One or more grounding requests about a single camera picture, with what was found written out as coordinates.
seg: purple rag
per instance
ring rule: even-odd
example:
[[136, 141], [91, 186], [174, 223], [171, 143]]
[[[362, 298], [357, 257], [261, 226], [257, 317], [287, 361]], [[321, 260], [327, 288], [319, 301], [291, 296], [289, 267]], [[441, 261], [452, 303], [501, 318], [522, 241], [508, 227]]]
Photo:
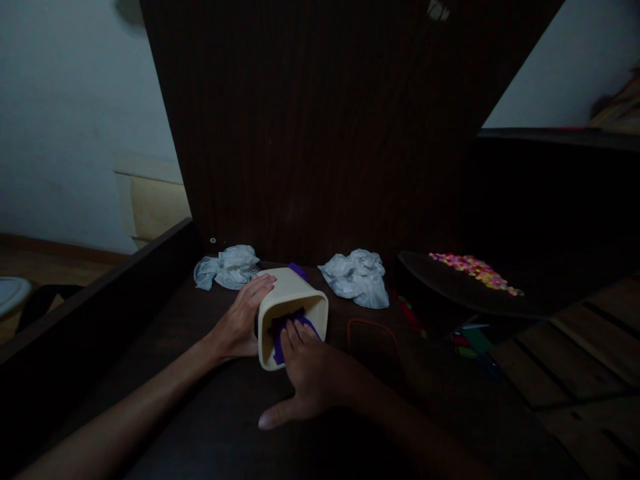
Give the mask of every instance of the purple rag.
[[287, 328], [288, 320], [298, 320], [303, 325], [310, 325], [315, 334], [318, 335], [318, 332], [316, 331], [313, 324], [309, 321], [308, 318], [305, 317], [304, 308], [299, 308], [295, 312], [288, 313], [286, 315], [283, 315], [282, 317], [274, 318], [271, 321], [271, 328], [269, 329], [269, 333], [273, 337], [273, 346], [275, 348], [273, 359], [278, 365], [282, 365], [285, 362], [285, 356], [282, 353], [282, 343], [280, 342], [280, 332]]
[[302, 277], [302, 280], [307, 281], [307, 274], [304, 270], [302, 270], [302, 268], [298, 267], [294, 262], [291, 262], [290, 264], [287, 265], [291, 270], [293, 270], [294, 272], [296, 272], [298, 275], [300, 275]]

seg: finger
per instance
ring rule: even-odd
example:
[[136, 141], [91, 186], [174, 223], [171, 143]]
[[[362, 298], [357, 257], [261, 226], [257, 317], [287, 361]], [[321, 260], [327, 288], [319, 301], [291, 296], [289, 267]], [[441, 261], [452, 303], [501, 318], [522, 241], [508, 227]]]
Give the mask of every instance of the finger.
[[240, 293], [236, 298], [236, 303], [244, 302], [246, 299], [251, 298], [255, 291], [259, 289], [262, 285], [275, 281], [275, 277], [270, 276], [269, 274], [264, 274], [260, 276], [254, 277], [250, 282], [245, 283], [244, 286], [240, 289]]
[[280, 345], [282, 345], [282, 354], [285, 358], [286, 365], [293, 356], [293, 347], [291, 346], [291, 340], [289, 340], [289, 334], [286, 329], [282, 329], [280, 332]]
[[318, 337], [318, 334], [315, 332], [315, 330], [313, 329], [312, 326], [310, 326], [308, 323], [304, 324], [304, 329], [307, 332], [308, 336], [309, 336], [309, 341], [320, 341], [320, 337]]
[[298, 332], [291, 320], [287, 320], [287, 332], [289, 333], [289, 340], [291, 340], [293, 351], [296, 351], [296, 349], [302, 346], [302, 340], [300, 340], [300, 336], [298, 336]]
[[273, 282], [271, 282], [271, 283], [267, 282], [266, 285], [263, 285], [262, 287], [260, 287], [253, 294], [252, 297], [247, 297], [249, 299], [247, 301], [247, 304], [250, 306], [250, 308], [255, 310], [256, 308], [258, 308], [260, 306], [260, 303], [262, 302], [262, 300], [265, 299], [265, 297], [267, 296], [267, 294], [271, 290], [273, 290]]
[[284, 425], [288, 421], [295, 420], [297, 414], [295, 406], [294, 398], [276, 403], [260, 415], [258, 428], [260, 430], [271, 430]]
[[302, 325], [300, 320], [296, 319], [293, 322], [293, 326], [295, 327], [296, 330], [298, 330], [298, 335], [300, 335], [300, 340], [302, 340], [302, 343], [308, 343], [311, 341], [311, 336], [309, 335], [309, 332], [305, 329], [304, 325]]

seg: baseboard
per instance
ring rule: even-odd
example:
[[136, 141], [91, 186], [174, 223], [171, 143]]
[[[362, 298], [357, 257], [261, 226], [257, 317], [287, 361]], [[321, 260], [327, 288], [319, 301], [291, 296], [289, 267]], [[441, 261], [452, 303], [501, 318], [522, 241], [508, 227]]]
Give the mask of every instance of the baseboard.
[[8, 247], [17, 250], [26, 250], [56, 257], [71, 258], [76, 260], [104, 263], [106, 265], [120, 265], [129, 255], [114, 253], [105, 250], [97, 250], [78, 245], [38, 240], [19, 235], [0, 233], [0, 247]]

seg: pink beads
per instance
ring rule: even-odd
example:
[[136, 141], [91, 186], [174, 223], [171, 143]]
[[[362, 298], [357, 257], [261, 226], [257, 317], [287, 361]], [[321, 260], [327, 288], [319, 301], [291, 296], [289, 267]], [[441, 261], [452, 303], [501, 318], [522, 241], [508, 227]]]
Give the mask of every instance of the pink beads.
[[482, 260], [478, 260], [473, 255], [460, 256], [452, 253], [430, 253], [429, 256], [434, 260], [441, 261], [445, 265], [453, 267], [457, 271], [467, 272], [470, 276], [475, 277], [476, 280], [480, 280], [490, 289], [505, 290], [514, 297], [524, 295], [522, 290], [510, 287], [507, 281], [504, 280], [498, 272], [494, 271], [490, 265]]

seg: crumpled plastic bag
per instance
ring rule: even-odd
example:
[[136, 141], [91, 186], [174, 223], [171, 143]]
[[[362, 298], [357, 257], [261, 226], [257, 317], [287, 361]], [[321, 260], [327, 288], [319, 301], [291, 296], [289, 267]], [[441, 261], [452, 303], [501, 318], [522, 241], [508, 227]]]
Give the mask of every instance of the crumpled plastic bag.
[[260, 259], [249, 245], [229, 247], [218, 254], [218, 258], [204, 257], [193, 269], [196, 288], [211, 290], [213, 280], [224, 288], [240, 290], [260, 270], [256, 266]]
[[389, 306], [389, 296], [382, 280], [385, 268], [377, 253], [363, 249], [352, 251], [348, 257], [338, 253], [318, 268], [338, 297], [353, 299], [365, 308]]

